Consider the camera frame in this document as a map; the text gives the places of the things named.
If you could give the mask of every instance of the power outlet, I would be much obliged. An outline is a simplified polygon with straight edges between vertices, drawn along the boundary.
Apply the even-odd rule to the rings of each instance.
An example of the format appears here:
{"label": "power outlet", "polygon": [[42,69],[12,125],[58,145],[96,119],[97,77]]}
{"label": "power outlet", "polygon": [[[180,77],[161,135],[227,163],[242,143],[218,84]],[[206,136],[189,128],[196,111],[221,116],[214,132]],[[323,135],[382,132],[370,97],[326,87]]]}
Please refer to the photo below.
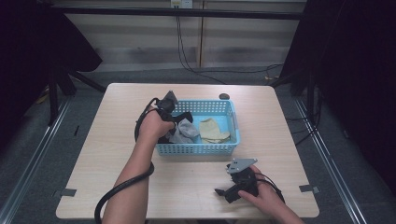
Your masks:
{"label": "power outlet", "polygon": [[192,8],[192,0],[182,0],[181,7],[182,8]]}
{"label": "power outlet", "polygon": [[171,0],[171,8],[182,8],[181,1]]}

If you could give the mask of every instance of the beige cloth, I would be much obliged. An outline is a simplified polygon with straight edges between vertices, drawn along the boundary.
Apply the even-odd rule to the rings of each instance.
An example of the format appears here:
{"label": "beige cloth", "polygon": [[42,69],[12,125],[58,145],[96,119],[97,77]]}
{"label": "beige cloth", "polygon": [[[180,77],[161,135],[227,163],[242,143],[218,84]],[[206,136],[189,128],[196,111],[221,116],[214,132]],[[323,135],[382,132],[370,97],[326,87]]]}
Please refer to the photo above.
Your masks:
{"label": "beige cloth", "polygon": [[220,132],[219,125],[213,119],[204,119],[199,123],[202,143],[223,143],[230,138],[229,132]]}

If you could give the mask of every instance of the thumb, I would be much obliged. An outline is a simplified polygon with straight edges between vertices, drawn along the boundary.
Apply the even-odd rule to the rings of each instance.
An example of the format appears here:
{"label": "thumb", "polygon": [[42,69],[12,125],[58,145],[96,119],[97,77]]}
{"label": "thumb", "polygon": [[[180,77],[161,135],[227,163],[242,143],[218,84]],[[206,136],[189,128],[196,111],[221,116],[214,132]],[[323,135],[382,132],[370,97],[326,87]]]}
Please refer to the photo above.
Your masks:
{"label": "thumb", "polygon": [[248,202],[251,202],[253,204],[255,204],[255,202],[257,201],[257,198],[254,197],[252,194],[247,193],[244,190],[239,190],[238,191],[238,195],[241,196],[241,198],[245,199]]}

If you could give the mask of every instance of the hand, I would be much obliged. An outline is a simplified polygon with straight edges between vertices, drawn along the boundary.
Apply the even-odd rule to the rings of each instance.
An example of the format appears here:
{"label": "hand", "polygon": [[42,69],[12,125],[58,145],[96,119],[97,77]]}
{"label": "hand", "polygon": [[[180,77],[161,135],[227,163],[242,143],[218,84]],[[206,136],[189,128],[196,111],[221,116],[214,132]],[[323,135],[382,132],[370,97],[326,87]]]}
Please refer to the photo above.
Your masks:
{"label": "hand", "polygon": [[169,130],[175,128],[174,122],[163,121],[152,106],[148,111],[140,126],[139,137],[150,136],[159,139],[166,135]]}
{"label": "hand", "polygon": [[[256,166],[251,165],[250,168],[254,173],[258,174],[256,175],[257,179],[263,179],[263,176],[260,175],[262,172]],[[257,189],[259,190],[259,195],[257,197],[243,190],[239,190],[238,194],[241,198],[253,203],[261,212],[274,217],[280,223],[303,223],[300,218],[280,200],[279,196],[277,196],[276,192],[269,184],[258,181]]]}

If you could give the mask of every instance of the table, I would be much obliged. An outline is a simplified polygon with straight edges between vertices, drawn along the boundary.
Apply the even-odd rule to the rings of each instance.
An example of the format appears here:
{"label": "table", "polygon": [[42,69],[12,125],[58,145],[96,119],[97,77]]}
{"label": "table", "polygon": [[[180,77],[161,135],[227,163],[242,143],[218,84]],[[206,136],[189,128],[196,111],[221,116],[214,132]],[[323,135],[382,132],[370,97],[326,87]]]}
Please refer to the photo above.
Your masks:
{"label": "table", "polygon": [[134,148],[135,121],[153,97],[162,98],[169,90],[179,100],[219,99],[221,93],[229,94],[241,142],[232,156],[162,157],[154,151],[148,219],[269,218],[244,200],[229,204],[214,191],[233,185],[225,171],[232,158],[257,159],[256,165],[275,181],[298,216],[318,215],[313,193],[300,192],[299,186],[309,183],[273,88],[114,83],[107,87],[66,186],[77,192],[74,197],[62,197],[57,217],[93,218],[97,202],[113,187]]}

